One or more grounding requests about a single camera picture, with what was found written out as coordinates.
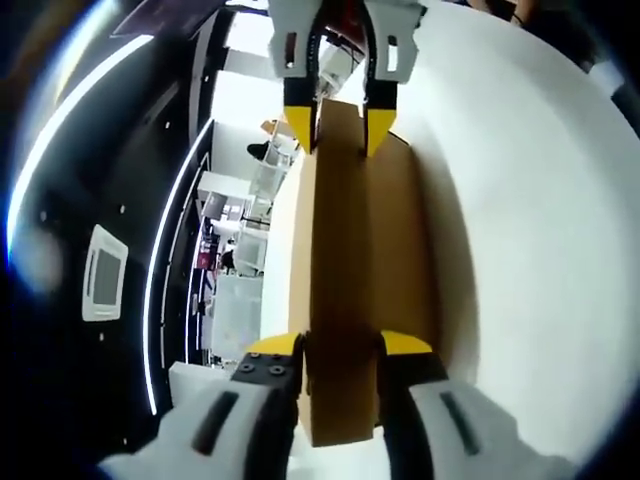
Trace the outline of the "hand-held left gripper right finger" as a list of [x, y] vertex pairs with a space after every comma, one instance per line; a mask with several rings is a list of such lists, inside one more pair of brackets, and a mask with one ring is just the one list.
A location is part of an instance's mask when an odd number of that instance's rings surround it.
[[391, 478], [541, 478], [543, 461], [520, 440], [515, 419], [450, 379], [425, 341], [381, 331], [376, 370]]

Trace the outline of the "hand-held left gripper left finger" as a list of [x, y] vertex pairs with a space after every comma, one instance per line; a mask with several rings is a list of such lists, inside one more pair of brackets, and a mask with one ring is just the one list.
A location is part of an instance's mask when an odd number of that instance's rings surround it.
[[283, 479], [298, 423], [305, 337], [253, 344], [228, 379], [215, 380], [161, 420], [135, 453], [99, 467], [109, 479]]

